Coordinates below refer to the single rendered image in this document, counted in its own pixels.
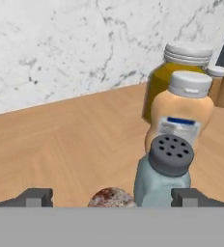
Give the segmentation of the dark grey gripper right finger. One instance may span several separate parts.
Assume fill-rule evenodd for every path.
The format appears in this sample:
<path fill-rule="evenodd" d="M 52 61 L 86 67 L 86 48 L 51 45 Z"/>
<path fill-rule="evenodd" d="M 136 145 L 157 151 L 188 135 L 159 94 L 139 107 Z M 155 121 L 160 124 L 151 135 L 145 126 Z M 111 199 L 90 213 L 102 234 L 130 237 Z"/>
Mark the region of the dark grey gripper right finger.
<path fill-rule="evenodd" d="M 196 188 L 174 188 L 171 191 L 171 206 L 220 207 L 224 202 L 209 198 Z"/>

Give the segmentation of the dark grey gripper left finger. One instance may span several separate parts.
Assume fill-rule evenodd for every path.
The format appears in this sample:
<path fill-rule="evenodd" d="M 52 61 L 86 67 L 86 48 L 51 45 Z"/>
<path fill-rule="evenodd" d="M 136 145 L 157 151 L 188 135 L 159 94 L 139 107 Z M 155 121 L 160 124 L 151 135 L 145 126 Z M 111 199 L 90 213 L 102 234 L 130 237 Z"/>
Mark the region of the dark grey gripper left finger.
<path fill-rule="evenodd" d="M 28 188 L 15 198 L 0 202 L 5 207 L 53 207 L 51 188 Z"/>

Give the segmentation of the pale blue shaker grey cap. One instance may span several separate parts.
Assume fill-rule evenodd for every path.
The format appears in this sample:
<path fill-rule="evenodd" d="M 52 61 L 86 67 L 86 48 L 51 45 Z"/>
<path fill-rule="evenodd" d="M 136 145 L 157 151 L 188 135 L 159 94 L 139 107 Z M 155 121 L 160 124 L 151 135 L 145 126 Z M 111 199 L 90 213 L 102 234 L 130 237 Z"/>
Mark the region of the pale blue shaker grey cap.
<path fill-rule="evenodd" d="M 173 188 L 189 188 L 189 167 L 194 159 L 192 146 L 183 138 L 156 136 L 150 150 L 139 160 L 133 196 L 139 207 L 170 207 Z"/>

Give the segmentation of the beige condiment bottle white cap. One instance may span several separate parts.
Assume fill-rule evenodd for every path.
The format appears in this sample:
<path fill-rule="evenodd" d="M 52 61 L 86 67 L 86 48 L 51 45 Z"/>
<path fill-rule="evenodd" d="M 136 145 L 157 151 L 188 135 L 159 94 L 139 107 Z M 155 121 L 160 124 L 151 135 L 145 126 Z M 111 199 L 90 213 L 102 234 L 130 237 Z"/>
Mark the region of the beige condiment bottle white cap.
<path fill-rule="evenodd" d="M 145 138 L 145 152 L 154 137 L 174 134 L 198 150 L 199 138 L 209 124 L 213 102 L 208 96 L 212 79 L 203 73 L 176 70 L 168 88 L 152 103 L 151 126 Z"/>

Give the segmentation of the tan bottle white cap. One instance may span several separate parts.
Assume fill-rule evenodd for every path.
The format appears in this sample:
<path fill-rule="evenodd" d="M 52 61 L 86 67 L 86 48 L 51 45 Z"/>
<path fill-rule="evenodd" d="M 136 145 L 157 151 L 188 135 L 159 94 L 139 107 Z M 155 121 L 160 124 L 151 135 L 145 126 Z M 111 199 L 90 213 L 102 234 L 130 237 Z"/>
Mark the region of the tan bottle white cap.
<path fill-rule="evenodd" d="M 220 91 L 222 79 L 224 78 L 224 67 L 209 66 L 207 67 L 207 75 L 212 78 L 212 83 L 209 90 L 209 97 L 213 102 L 216 102 Z"/>

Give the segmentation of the reddish brown speckled round food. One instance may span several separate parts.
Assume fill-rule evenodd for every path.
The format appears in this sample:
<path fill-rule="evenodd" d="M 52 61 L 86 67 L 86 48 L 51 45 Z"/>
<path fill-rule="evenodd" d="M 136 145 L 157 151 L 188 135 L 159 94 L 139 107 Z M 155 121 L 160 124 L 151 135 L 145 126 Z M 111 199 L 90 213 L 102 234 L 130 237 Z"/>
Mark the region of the reddish brown speckled round food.
<path fill-rule="evenodd" d="M 90 202 L 90 207 L 136 207 L 133 197 L 118 187 L 107 187 L 99 190 Z"/>

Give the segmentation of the yellow jar white lid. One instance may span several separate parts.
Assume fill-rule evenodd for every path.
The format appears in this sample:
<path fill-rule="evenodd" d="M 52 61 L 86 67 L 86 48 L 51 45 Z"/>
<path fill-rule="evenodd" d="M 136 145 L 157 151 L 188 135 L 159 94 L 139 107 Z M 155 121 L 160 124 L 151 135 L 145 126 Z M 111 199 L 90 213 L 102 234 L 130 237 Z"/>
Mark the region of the yellow jar white lid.
<path fill-rule="evenodd" d="M 205 43 L 193 41 L 172 41 L 166 44 L 163 62 L 154 69 L 148 78 L 142 118 L 151 122 L 151 106 L 154 98 L 168 88 L 171 74 L 176 70 L 204 73 L 213 49 Z"/>

